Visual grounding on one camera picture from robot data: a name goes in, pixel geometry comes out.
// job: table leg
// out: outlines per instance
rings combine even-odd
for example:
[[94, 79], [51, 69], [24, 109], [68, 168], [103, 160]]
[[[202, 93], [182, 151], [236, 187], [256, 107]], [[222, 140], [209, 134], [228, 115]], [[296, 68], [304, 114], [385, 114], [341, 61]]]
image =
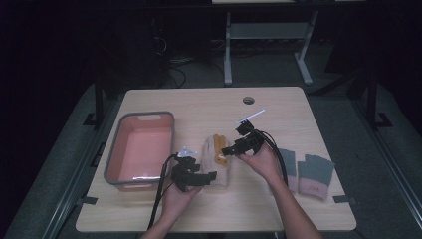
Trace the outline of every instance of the table leg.
[[313, 79], [311, 78], [310, 72], [308, 71], [304, 58], [308, 49], [308, 45], [310, 44], [310, 41], [311, 41], [311, 36], [313, 35], [314, 26], [317, 21], [317, 14], [318, 14], [318, 11], [313, 11], [311, 19], [308, 23], [307, 30], [305, 32], [304, 45], [302, 46], [299, 52], [295, 53], [295, 60], [298, 64], [299, 70], [301, 71], [302, 78], [304, 79], [304, 82], [306, 85], [313, 84]]
[[232, 63], [230, 61], [230, 12], [228, 12], [226, 24], [226, 54], [224, 56], [224, 86], [230, 87], [232, 83]]

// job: metal frame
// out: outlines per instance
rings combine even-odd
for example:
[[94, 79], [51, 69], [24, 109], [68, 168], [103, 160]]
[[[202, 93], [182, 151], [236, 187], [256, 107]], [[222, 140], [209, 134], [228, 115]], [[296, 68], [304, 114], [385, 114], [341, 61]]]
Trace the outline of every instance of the metal frame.
[[422, 203], [419, 200], [416, 193], [413, 191], [412, 186], [407, 181], [400, 167], [396, 163], [396, 158], [388, 149], [388, 146], [385, 143], [385, 140], [379, 133], [379, 131], [374, 128], [374, 122], [368, 121], [368, 111], [365, 111], [364, 106], [358, 102], [353, 102], [352, 104], [355, 110], [360, 113], [358, 114], [360, 119], [363, 122], [363, 125], [366, 127], [366, 130], [369, 132], [369, 135], [372, 137], [372, 140], [375, 142], [376, 146], [379, 149], [379, 152], [382, 154], [384, 162], [389, 169], [389, 173], [394, 183], [397, 186], [401, 196], [409, 208], [410, 213], [412, 213], [415, 218], [416, 223], [419, 225], [419, 228], [422, 229]]
[[66, 222], [66, 218], [70, 215], [70, 213], [72, 213], [72, 208], [76, 205], [79, 199], [77, 195], [78, 186], [80, 185], [82, 177], [86, 172], [86, 168], [90, 166], [92, 159], [98, 154], [97, 149], [98, 145], [102, 144], [102, 138], [106, 138], [111, 131], [111, 127], [114, 124], [114, 118], [110, 117], [109, 114], [117, 107], [119, 107], [119, 104], [116, 102], [107, 102], [105, 118], [102, 122], [100, 122], [98, 129], [94, 130], [93, 135], [87, 144], [86, 151], [75, 168], [74, 174], [70, 178], [65, 192], [56, 206], [54, 215], [44, 231], [43, 238], [57, 238], [61, 228]]
[[307, 23], [232, 23], [231, 13], [228, 12], [224, 56], [224, 85], [229, 87], [233, 84], [230, 60], [231, 39], [304, 39], [301, 50], [295, 53], [295, 60], [305, 84], [311, 85], [313, 80], [304, 59], [313, 35], [317, 14], [317, 10], [313, 11], [310, 21]]

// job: black cable bundle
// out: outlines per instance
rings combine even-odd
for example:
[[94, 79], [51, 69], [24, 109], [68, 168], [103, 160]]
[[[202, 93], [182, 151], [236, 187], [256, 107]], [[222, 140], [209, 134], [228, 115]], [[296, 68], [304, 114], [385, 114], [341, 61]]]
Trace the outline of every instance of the black cable bundle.
[[264, 141], [268, 144], [268, 146], [273, 150], [273, 152], [276, 154], [276, 157], [279, 159], [279, 164], [280, 164], [280, 168], [282, 169], [282, 176], [283, 176], [283, 181], [285, 182], [285, 184], [287, 186], [289, 186], [289, 182], [288, 182], [288, 173], [286, 171], [286, 166], [285, 166], [285, 162], [283, 161], [283, 157], [282, 154], [279, 151], [279, 148], [276, 145], [276, 142], [274, 141], [274, 139], [270, 136], [269, 133], [264, 132], [264, 131], [259, 131], [259, 130], [255, 130], [255, 132], [257, 134], [259, 134]]
[[154, 206], [152, 208], [152, 213], [151, 213], [151, 219], [149, 219], [149, 224], [148, 224], [148, 229], [152, 227], [152, 225], [154, 224], [154, 220], [155, 220], [155, 214], [157, 212], [157, 208], [158, 208], [158, 204], [159, 201], [162, 198], [162, 195], [164, 193], [161, 193], [162, 191], [162, 187], [164, 185], [164, 177], [165, 177], [165, 172], [167, 171], [167, 164], [170, 161], [171, 158], [175, 157], [176, 154], [171, 154], [164, 162], [164, 164], [162, 164], [162, 169], [161, 169], [161, 174], [159, 177], [159, 182], [158, 182], [158, 189], [157, 189], [157, 194], [155, 195], [155, 202], [154, 202]]

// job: pink tray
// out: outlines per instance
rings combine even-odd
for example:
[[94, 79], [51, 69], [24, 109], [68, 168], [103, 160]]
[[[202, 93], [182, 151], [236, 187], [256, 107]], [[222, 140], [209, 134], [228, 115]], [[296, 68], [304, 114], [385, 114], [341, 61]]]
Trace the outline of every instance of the pink tray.
[[172, 152], [173, 135], [174, 116], [170, 112], [123, 116], [105, 166], [105, 181], [120, 191], [153, 189], [162, 164]]

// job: small round object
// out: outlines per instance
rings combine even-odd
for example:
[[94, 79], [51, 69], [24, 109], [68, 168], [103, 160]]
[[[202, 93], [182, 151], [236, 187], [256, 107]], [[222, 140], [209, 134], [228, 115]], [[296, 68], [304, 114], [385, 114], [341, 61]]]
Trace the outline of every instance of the small round object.
[[251, 97], [245, 97], [243, 98], [243, 103], [245, 103], [246, 105], [251, 105], [255, 102], [255, 99], [251, 98]]

